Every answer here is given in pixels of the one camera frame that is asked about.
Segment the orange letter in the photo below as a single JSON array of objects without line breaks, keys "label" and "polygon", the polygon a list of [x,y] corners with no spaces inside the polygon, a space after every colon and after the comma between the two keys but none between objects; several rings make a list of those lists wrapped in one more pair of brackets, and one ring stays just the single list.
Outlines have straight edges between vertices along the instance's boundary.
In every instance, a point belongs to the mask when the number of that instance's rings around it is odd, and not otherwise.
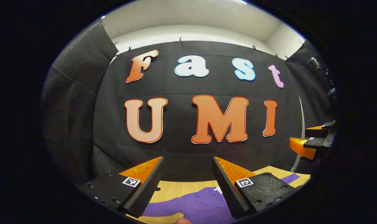
[{"label": "orange letter", "polygon": [[153,143],[159,140],[163,131],[163,107],[167,104],[165,98],[149,99],[147,104],[151,107],[152,125],[150,132],[143,132],[139,126],[139,109],[143,106],[141,100],[127,100],[126,125],[127,131],[132,138],[139,142]]},{"label": "orange letter", "polygon": [[263,136],[269,137],[276,133],[276,129],[274,125],[276,123],[277,102],[273,100],[267,100],[267,101],[264,101],[264,106],[267,109],[267,120],[266,120],[266,128],[263,131]]},{"label": "orange letter", "polygon": [[223,139],[230,125],[230,133],[226,137],[228,142],[240,142],[248,138],[245,120],[249,101],[246,98],[232,98],[224,114],[213,96],[194,96],[192,102],[198,108],[197,133],[191,138],[192,143],[206,144],[212,141],[212,137],[208,135],[208,125],[218,142]]},{"label": "orange letter", "polygon": [[156,57],[157,55],[158,55],[158,51],[153,50],[145,54],[134,57],[132,59],[133,64],[130,70],[129,77],[126,78],[126,83],[133,82],[142,78],[143,73],[140,72],[141,67],[143,67],[144,70],[147,70],[147,68],[150,67],[150,63],[151,63],[150,56]]}]

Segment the screw hole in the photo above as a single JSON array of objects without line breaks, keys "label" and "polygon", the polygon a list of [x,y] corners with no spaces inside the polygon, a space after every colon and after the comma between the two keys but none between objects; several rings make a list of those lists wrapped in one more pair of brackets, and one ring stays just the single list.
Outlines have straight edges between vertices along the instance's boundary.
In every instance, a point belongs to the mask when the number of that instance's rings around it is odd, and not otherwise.
[{"label": "screw hole", "polygon": [[112,201],[115,202],[115,203],[117,203],[117,204],[120,204],[120,200],[117,199],[117,198],[113,198]]}]

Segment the letter m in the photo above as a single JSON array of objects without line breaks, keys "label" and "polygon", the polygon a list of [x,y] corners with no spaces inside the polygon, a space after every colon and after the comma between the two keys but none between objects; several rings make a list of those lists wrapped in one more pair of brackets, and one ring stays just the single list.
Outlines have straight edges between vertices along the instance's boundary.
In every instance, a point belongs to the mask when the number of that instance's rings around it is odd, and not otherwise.
[{"label": "letter m", "polygon": [[192,143],[206,144],[212,141],[212,137],[208,135],[209,125],[218,142],[224,138],[230,125],[227,141],[241,142],[248,138],[245,132],[245,120],[249,101],[246,98],[232,98],[224,114],[213,96],[194,96],[192,102],[197,105],[198,110],[197,133],[191,138]]}]

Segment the light blue letter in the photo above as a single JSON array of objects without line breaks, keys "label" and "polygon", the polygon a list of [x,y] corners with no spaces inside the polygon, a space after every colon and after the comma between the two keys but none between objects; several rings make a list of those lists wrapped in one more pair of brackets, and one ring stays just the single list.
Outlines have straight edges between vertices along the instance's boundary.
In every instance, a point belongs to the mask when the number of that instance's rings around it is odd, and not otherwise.
[{"label": "light blue letter", "polygon": [[188,55],[181,57],[177,60],[179,64],[174,68],[174,73],[178,76],[190,76],[204,77],[209,74],[209,70],[205,67],[205,59],[197,55]]},{"label": "light blue letter", "polygon": [[234,68],[237,69],[234,73],[239,79],[248,81],[255,79],[256,75],[250,61],[242,58],[234,58],[231,62],[233,63]]}]

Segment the white wall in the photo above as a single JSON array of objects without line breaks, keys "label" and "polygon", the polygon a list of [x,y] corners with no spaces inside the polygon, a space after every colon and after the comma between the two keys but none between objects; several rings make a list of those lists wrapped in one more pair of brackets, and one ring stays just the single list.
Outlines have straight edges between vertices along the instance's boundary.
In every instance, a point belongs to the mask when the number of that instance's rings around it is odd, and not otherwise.
[{"label": "white wall", "polygon": [[290,57],[304,42],[305,38],[288,25],[282,23],[277,30],[269,37],[266,44],[270,49],[278,54],[279,58],[286,60],[284,55]]},{"label": "white wall", "polygon": [[125,52],[129,46],[139,48],[152,44],[160,44],[165,42],[179,41],[216,41],[230,44],[237,44],[245,47],[255,45],[259,51],[264,51],[269,54],[274,52],[262,41],[248,37],[244,34],[239,34],[234,31],[224,30],[209,26],[197,25],[170,25],[170,26],[157,26],[143,30],[137,30],[124,34],[112,39],[116,44],[119,53]]}]

